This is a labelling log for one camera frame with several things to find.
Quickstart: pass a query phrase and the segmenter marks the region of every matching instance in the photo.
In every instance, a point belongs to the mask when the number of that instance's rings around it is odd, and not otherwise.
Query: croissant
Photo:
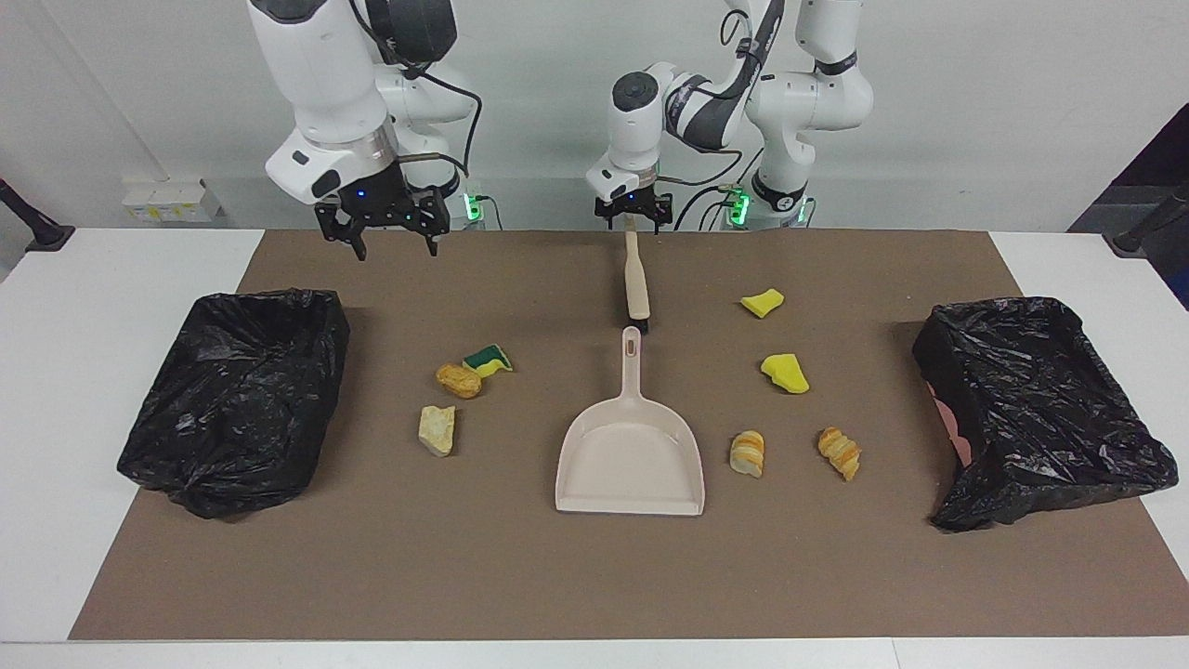
[[[731,441],[731,469],[756,479],[763,476],[762,435],[755,430],[748,430]]]
[[[818,453],[830,459],[830,465],[850,481],[858,472],[858,454],[862,449],[854,440],[842,434],[837,428],[826,428],[818,437]]]

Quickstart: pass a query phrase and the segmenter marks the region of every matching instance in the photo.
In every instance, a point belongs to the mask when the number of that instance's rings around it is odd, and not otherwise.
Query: brown paper mat
[[[309,491],[237,523],[137,496],[74,639],[552,639],[1189,633],[1189,586],[1137,500],[944,535],[952,449],[910,347],[933,303],[1018,294],[989,236],[641,235],[643,391],[698,437],[697,519],[553,510],[562,436],[618,392],[623,238],[369,233],[370,254],[268,232],[240,285],[339,290],[347,373]],[[778,286],[766,320],[740,296]],[[452,402],[442,362],[498,342],[514,374]],[[795,353],[812,391],[760,361]],[[455,454],[416,441],[459,406]],[[863,447],[843,484],[814,449]],[[765,478],[725,465],[760,430]]]

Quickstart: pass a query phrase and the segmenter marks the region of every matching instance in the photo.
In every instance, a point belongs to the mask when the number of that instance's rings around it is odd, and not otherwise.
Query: green led light
[[[476,201],[468,193],[463,193],[463,201],[466,203],[466,217],[470,221],[480,220],[483,217],[483,204]]]
[[[734,190],[735,201],[731,202],[731,214],[729,220],[735,227],[743,227],[747,225],[747,209],[751,206],[751,196],[743,190]]]

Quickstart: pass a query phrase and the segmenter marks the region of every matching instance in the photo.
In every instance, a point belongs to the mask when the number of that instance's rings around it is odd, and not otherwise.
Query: white wall
[[[811,67],[788,4],[769,70]],[[722,76],[731,58],[717,0],[454,8],[449,61],[486,102],[474,172],[514,226],[597,223],[581,176],[605,149],[619,74],[669,59]],[[816,223],[1064,229],[1189,100],[1187,33],[1185,0],[869,1],[860,62],[875,113],[856,131],[817,133]],[[71,50],[81,63],[55,59]],[[88,72],[97,91],[80,84]],[[0,173],[63,222],[130,223],[121,181],[153,168],[121,118],[170,175],[206,177],[234,225],[312,226],[263,177],[291,115],[244,0],[0,2]],[[744,128],[737,145],[754,150],[757,133]],[[675,175],[721,162],[665,149]],[[0,215],[0,264],[24,240],[14,225]]]

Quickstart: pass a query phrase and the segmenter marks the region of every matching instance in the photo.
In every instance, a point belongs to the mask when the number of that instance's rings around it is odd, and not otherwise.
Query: wooden handle
[[[628,316],[633,320],[648,320],[652,315],[652,308],[648,305],[648,279],[644,277],[644,263],[640,260],[636,221],[630,215],[623,234],[628,247],[628,260],[623,265],[623,284],[628,290]]]

